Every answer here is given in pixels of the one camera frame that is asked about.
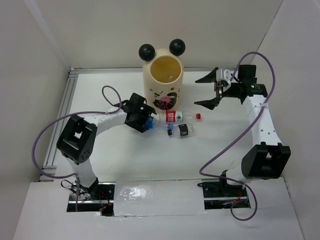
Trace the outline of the blue label crushed bottle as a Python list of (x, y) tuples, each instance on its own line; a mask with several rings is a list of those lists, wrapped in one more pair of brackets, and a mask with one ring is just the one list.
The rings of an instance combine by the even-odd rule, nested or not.
[(166, 131), (173, 129), (173, 124), (161, 122), (152, 116), (150, 116), (147, 121), (153, 121), (153, 129), (163, 129)]

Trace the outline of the red label clear bottle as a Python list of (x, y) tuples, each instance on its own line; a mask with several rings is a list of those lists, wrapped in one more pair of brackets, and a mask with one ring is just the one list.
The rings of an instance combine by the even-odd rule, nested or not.
[(162, 123), (187, 124), (201, 120), (200, 113), (194, 113), (186, 110), (166, 110), (158, 115), (158, 120)]

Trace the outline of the black label black cap bottle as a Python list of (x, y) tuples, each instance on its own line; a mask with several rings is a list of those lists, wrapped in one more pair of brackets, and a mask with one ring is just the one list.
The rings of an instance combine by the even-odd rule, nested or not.
[(183, 124), (169, 124), (167, 129), (167, 135), (170, 138), (188, 138), (193, 137), (195, 134), (194, 127), (191, 123), (183, 123)]

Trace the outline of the clear unlabelled plastic bottle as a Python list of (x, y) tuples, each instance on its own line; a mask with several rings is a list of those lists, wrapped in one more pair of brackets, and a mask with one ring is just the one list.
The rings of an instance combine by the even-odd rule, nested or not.
[(164, 79), (165, 83), (172, 83), (174, 81), (176, 81), (179, 78), (178, 75), (172, 75), (172, 76), (168, 76)]

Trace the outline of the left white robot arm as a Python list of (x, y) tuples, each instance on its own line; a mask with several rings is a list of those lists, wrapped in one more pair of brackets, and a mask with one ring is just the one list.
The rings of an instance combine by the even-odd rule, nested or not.
[(127, 125), (140, 133), (156, 110), (146, 104), (147, 100), (133, 93), (128, 100), (115, 104), (109, 110), (91, 113), (81, 117), (79, 113), (70, 116), (56, 147), (67, 159), (76, 174), (81, 194), (88, 200), (97, 197), (99, 180), (90, 162), (96, 137), (116, 126)]

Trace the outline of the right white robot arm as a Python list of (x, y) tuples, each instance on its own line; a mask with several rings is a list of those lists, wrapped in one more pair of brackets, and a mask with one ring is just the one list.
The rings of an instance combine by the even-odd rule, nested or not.
[(213, 83), (216, 93), (215, 98), (198, 101), (197, 105), (212, 110), (222, 98), (239, 99), (251, 127), (252, 148), (242, 158), (239, 167), (221, 174), (220, 194), (230, 196), (236, 185), (250, 181), (278, 179), (291, 156), (291, 149), (283, 145), (277, 135), (266, 101), (268, 92), (264, 84), (257, 82), (256, 66), (240, 65), (238, 70), (215, 67), (196, 82)]

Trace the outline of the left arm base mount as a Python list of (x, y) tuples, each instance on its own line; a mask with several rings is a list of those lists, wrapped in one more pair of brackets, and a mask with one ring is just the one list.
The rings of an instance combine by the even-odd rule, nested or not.
[(60, 185), (69, 193), (67, 212), (74, 213), (77, 208), (77, 212), (97, 212), (104, 217), (114, 216), (115, 182), (100, 182), (92, 194), (81, 188), (78, 196), (76, 182), (62, 180)]

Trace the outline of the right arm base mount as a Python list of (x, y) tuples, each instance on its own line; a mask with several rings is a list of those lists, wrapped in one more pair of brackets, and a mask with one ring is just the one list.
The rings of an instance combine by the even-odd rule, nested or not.
[(234, 208), (250, 208), (250, 201), (245, 189), (240, 185), (229, 185), (225, 180), (202, 180), (197, 184), (202, 190), (204, 209), (219, 210)]

